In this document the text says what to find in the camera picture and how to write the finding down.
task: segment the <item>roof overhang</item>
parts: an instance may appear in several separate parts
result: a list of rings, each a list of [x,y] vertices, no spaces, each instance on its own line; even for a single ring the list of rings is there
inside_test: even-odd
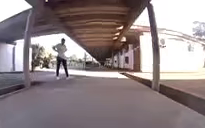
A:
[[[37,0],[26,0],[36,6]],[[49,0],[38,10],[32,36],[65,33],[97,60],[105,60],[150,0]],[[29,10],[0,23],[0,41],[24,36]]]

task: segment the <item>metal pole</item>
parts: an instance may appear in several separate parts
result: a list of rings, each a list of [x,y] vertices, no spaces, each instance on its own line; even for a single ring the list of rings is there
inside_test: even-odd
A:
[[[29,54],[30,54],[30,44],[31,44],[31,30],[34,25],[35,11],[34,8],[30,10],[26,30],[24,34],[24,47],[23,47],[23,73],[24,73],[24,85],[25,87],[30,87],[30,67],[29,67]]]
[[[156,18],[151,3],[147,6],[149,14],[149,22],[152,36],[152,47],[153,47],[153,82],[152,89],[159,91],[160,88],[160,49],[159,49],[159,38],[157,33]]]

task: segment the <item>white building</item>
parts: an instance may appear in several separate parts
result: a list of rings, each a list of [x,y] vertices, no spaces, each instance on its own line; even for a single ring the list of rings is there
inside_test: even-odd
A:
[[[204,67],[204,42],[167,29],[158,29],[158,36],[161,72],[193,72]],[[152,72],[153,54],[150,28],[134,26],[126,38],[125,47],[114,56],[114,67]]]
[[[23,71],[23,43],[0,43],[0,72]]]

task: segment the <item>person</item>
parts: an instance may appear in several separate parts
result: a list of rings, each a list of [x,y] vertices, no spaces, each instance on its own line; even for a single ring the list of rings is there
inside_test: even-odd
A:
[[[66,77],[69,78],[68,68],[67,68],[67,60],[65,56],[65,52],[67,51],[66,45],[65,45],[65,39],[61,39],[61,43],[55,45],[52,47],[54,51],[58,53],[57,55],[57,67],[56,67],[56,78],[59,79],[59,70],[61,63],[63,64]]]

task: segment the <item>curb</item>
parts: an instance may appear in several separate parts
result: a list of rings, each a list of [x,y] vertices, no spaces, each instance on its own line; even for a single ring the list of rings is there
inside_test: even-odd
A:
[[[32,86],[42,84],[43,82],[40,81],[33,81],[31,83]],[[0,88],[0,99],[11,96],[13,94],[22,92],[27,90],[28,88],[25,88],[24,84],[17,84],[17,85],[12,85],[9,87],[4,87]]]
[[[134,75],[131,75],[129,73],[121,73],[122,75],[135,80],[139,83],[144,84],[145,86],[151,88],[152,81],[140,77],[136,77]],[[161,94],[165,95],[166,97],[181,103],[188,108],[191,108],[192,110],[202,114],[205,116],[205,99],[195,96],[193,94],[187,93],[185,91],[181,91],[179,89],[175,89],[169,86],[166,86],[164,84],[160,84],[160,92]]]

